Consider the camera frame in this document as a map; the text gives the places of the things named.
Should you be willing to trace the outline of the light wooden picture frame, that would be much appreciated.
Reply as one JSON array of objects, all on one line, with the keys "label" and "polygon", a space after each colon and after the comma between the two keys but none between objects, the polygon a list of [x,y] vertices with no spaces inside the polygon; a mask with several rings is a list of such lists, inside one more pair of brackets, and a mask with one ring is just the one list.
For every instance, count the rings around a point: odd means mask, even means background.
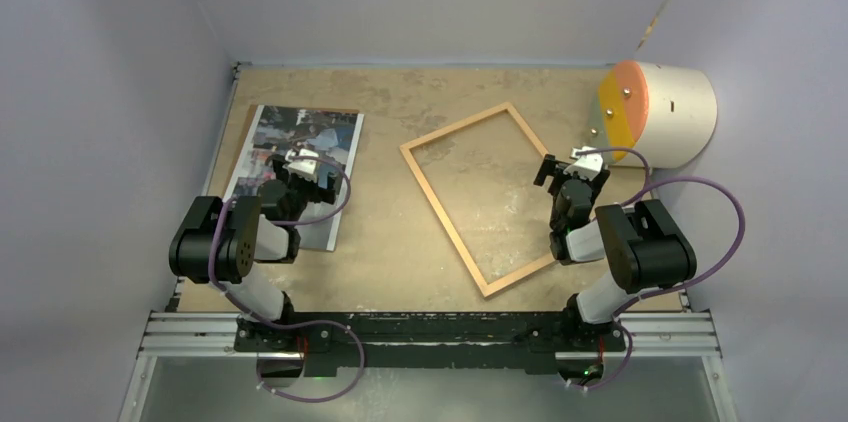
[{"label": "light wooden picture frame", "polygon": [[448,306],[546,310],[575,288],[550,254],[551,198],[533,180],[545,155],[568,156],[582,127],[562,111],[509,108],[407,149],[430,206],[416,253]]}]

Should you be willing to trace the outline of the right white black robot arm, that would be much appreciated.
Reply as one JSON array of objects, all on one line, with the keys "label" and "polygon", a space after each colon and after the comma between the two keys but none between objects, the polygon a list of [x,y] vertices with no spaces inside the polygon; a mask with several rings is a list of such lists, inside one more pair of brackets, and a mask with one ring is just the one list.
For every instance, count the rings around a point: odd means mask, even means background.
[{"label": "right white black robot arm", "polygon": [[598,206],[611,172],[591,150],[570,162],[543,157],[534,183],[547,184],[552,197],[550,251],[563,265],[604,260],[606,272],[571,296],[563,310],[561,334],[584,349],[613,330],[618,308],[653,289],[690,280],[697,261],[691,244],[658,200]]}]

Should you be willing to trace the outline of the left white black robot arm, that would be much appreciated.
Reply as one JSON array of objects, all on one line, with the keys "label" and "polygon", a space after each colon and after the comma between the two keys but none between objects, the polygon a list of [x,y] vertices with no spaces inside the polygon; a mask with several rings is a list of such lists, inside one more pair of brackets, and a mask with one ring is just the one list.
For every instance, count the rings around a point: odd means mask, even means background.
[{"label": "left white black robot arm", "polygon": [[345,327],[338,321],[298,319],[290,297],[253,270],[256,264],[296,260],[300,227],[324,220],[305,219],[309,205],[326,204],[332,215],[346,205],[349,198],[340,187],[350,179],[337,164],[331,168],[327,182],[320,183],[316,169],[281,163],[255,195],[199,196],[169,247],[174,275],[215,289],[240,312],[241,330],[259,332],[275,351],[292,347],[305,329]]}]

